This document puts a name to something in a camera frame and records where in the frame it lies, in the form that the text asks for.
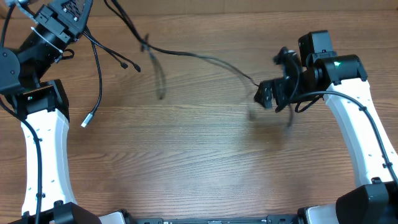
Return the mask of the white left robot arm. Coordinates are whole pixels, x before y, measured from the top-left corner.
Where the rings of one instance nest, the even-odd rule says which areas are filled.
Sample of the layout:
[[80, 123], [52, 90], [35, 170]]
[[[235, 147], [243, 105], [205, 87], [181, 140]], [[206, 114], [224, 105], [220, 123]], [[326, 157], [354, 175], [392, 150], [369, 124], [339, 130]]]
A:
[[56, 0], [37, 12], [29, 1], [8, 1], [33, 22], [16, 48], [1, 48], [1, 106], [18, 119], [26, 145], [26, 190], [21, 223], [99, 223], [81, 208], [70, 183], [67, 136], [69, 102], [60, 80], [43, 81], [83, 34], [92, 1]]

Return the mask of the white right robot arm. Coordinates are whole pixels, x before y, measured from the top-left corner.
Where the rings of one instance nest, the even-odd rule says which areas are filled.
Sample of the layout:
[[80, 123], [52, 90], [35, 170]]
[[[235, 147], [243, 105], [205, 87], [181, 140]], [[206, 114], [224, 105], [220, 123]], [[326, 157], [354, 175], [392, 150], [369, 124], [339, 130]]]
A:
[[396, 223], [397, 153], [373, 104], [368, 74], [357, 55], [338, 55], [326, 30], [282, 48], [274, 62], [283, 77], [260, 82], [254, 101], [276, 112], [301, 113], [323, 100], [333, 113], [354, 170], [354, 190], [335, 203], [300, 208], [286, 223]]

